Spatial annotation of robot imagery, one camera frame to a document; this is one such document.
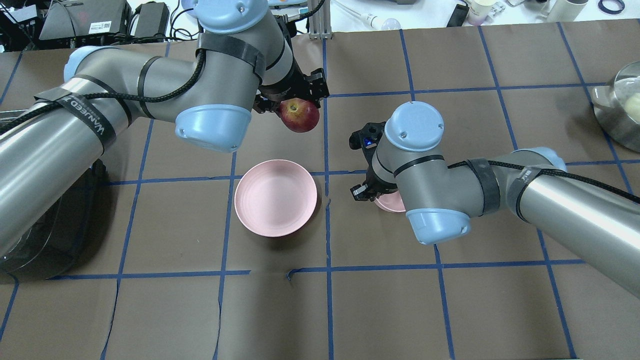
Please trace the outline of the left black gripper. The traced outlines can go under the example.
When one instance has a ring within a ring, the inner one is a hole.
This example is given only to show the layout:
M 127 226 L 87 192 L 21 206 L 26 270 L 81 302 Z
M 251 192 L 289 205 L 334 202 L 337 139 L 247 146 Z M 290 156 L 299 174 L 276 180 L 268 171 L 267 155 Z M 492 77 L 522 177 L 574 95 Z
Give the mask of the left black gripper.
M 317 68 L 306 75 L 295 67 L 278 82 L 258 87 L 253 110 L 257 113 L 274 113 L 279 111 L 282 102 L 294 99 L 309 101 L 319 109 L 320 102 L 329 96 L 329 86 L 323 68 Z

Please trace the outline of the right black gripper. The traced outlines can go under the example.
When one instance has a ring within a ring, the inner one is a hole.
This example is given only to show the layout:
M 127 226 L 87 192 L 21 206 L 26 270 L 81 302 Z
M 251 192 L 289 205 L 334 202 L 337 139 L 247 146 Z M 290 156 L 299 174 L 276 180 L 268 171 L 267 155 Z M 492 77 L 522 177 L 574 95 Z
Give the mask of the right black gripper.
M 382 166 L 377 157 L 377 148 L 383 138 L 385 125 L 385 121 L 368 122 L 349 136 L 350 149 L 361 150 L 367 164 L 364 182 L 350 189 L 355 201 L 373 202 L 382 195 L 398 191 L 393 173 Z

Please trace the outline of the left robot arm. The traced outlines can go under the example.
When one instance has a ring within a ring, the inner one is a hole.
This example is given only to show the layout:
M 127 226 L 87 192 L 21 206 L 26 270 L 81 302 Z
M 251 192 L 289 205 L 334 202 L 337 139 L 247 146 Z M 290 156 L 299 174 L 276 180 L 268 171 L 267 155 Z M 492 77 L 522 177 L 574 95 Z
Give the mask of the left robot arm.
M 147 116 L 179 139 L 217 152 L 242 145 L 251 112 L 298 98 L 320 107 L 322 69 L 305 75 L 286 23 L 265 0 L 197 0 L 203 32 L 195 61 L 118 47 L 81 47 L 64 84 L 1 128 L 0 239 L 9 253 L 25 232 L 128 129 Z

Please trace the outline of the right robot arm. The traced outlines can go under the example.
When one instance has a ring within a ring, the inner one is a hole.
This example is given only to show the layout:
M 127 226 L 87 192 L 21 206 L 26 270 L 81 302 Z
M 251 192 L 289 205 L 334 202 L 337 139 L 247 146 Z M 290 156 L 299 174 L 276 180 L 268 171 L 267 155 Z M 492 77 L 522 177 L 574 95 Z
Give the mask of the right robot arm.
M 494 159 L 447 164 L 440 149 L 444 119 L 430 104 L 409 101 L 387 121 L 349 137 L 368 168 L 350 193 L 374 201 L 399 193 L 417 241 L 434 245 L 466 235 L 471 219 L 507 209 L 551 236 L 626 291 L 640 294 L 639 198 L 569 173 L 539 146 Z

